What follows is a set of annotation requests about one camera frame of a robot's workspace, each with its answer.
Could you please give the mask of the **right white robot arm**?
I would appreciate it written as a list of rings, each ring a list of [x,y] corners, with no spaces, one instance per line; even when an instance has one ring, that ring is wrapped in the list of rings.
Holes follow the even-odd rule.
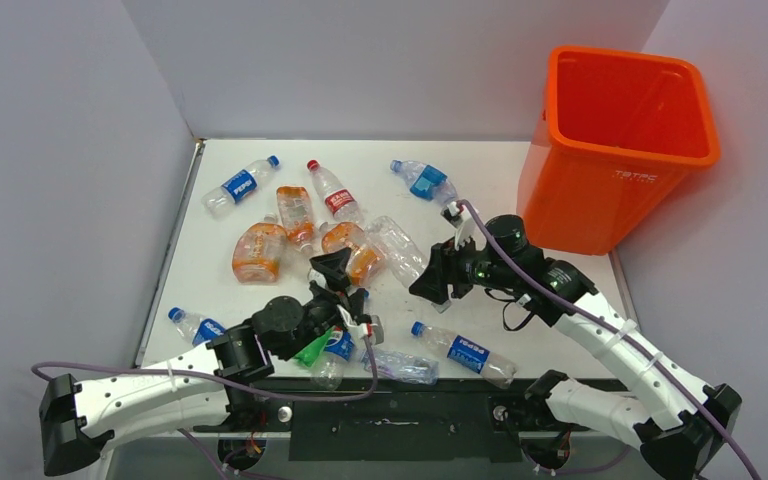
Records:
[[[640,452],[664,479],[694,479],[731,438],[742,405],[729,385],[713,386],[658,350],[572,264],[531,245],[524,222],[499,215],[466,235],[467,212],[447,214],[456,234],[431,249],[411,294],[443,305],[475,287],[510,294],[547,326],[575,341],[629,391],[598,390],[547,371],[526,391],[525,411],[539,428],[556,422],[608,435]]]

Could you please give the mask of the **clear bottle white cap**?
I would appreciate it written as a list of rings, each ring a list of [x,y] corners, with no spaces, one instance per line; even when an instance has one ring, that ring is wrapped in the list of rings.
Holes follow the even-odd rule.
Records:
[[[428,266],[426,256],[389,216],[374,218],[364,231],[372,246],[383,255],[390,272],[408,290],[425,272]]]

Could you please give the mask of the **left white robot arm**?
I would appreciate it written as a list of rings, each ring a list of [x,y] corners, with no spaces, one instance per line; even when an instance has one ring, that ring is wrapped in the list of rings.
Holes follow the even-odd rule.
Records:
[[[43,471],[48,477],[82,470],[107,451],[169,430],[250,428],[257,400],[278,399],[254,388],[336,327],[357,325],[364,294],[351,293],[344,247],[310,260],[311,298],[283,295],[241,323],[190,350],[147,368],[94,367],[97,378],[79,380],[74,367],[46,376],[38,407]]]

